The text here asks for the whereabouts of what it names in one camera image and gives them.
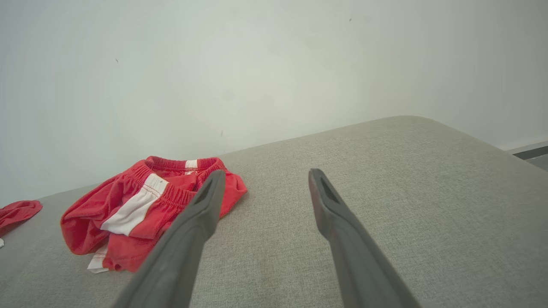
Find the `baseboard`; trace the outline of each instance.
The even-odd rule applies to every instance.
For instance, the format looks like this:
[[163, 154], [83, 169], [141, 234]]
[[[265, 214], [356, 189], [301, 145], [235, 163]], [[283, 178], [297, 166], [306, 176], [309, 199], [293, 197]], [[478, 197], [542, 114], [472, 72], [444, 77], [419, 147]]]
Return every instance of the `baseboard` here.
[[536, 149], [540, 149], [540, 148], [543, 148], [543, 147], [548, 147], [548, 140], [545, 140], [545, 141], [542, 141], [542, 142], [536, 142], [534, 144], [530, 144], [530, 145], [526, 145], [526, 146], [520, 146], [520, 147], [517, 147], [515, 149], [506, 150], [506, 152], [515, 155], [515, 154], [518, 154], [518, 153], [527, 152], [527, 151], [531, 151], [531, 150], [536, 150]]

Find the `red fabric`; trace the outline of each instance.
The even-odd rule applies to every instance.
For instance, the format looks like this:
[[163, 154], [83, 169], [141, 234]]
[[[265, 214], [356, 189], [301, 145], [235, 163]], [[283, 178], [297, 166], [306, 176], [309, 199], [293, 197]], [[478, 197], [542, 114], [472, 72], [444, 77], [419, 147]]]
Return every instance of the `red fabric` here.
[[[242, 179], [229, 172], [219, 158], [198, 159], [197, 168], [186, 168], [186, 162], [151, 156], [87, 193], [61, 218], [67, 246], [75, 254], [88, 254], [108, 242], [103, 267], [135, 272], [211, 172], [220, 169], [226, 173], [221, 217], [247, 192]], [[168, 182], [163, 193], [145, 184], [151, 174]], [[148, 208], [144, 220], [131, 229], [129, 236], [101, 229], [106, 220], [143, 189], [158, 199]]]
[[0, 236], [26, 222], [40, 212], [40, 201], [18, 201], [0, 209]]

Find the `white baseboard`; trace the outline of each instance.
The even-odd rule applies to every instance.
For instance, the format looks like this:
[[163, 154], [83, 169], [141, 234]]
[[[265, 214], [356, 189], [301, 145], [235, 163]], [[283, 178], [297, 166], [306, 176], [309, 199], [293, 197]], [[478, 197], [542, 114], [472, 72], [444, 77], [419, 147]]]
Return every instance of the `white baseboard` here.
[[516, 153], [521, 153], [521, 152], [525, 152], [525, 151], [529, 151], [529, 150], [538, 149], [538, 148], [543, 147], [543, 146], [548, 146], [548, 140], [541, 141], [541, 142], [536, 142], [536, 143], [526, 145], [526, 146], [520, 146], [520, 147], [517, 147], [515, 149], [509, 149], [509, 150], [503, 149], [503, 150], [505, 150], [506, 152], [508, 152], [510, 154], [516, 154]]

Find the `red garment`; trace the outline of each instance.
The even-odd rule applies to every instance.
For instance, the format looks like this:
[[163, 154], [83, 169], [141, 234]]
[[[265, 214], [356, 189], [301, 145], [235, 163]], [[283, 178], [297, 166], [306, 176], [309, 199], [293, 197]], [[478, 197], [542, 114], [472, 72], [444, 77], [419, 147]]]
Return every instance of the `red garment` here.
[[151, 156], [73, 204], [61, 218], [65, 242], [75, 254], [97, 252], [90, 271], [135, 272], [211, 172], [218, 169], [226, 172], [223, 217], [247, 188], [219, 158], [171, 161]]
[[40, 201], [18, 201], [0, 209], [0, 236], [8, 233], [40, 212]]

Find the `red cloth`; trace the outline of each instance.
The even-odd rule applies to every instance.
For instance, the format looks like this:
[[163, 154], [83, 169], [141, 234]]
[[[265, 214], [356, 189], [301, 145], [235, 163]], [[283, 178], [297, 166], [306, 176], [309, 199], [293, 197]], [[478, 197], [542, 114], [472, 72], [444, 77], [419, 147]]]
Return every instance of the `red cloth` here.
[[75, 254], [101, 248], [89, 270], [102, 260], [109, 270], [135, 272], [211, 172], [219, 169], [226, 172], [222, 217], [247, 188], [219, 158], [172, 161], [151, 156], [73, 204], [61, 218], [65, 242]]
[[18, 201], [0, 209], [0, 236], [8, 233], [40, 212], [40, 201]]

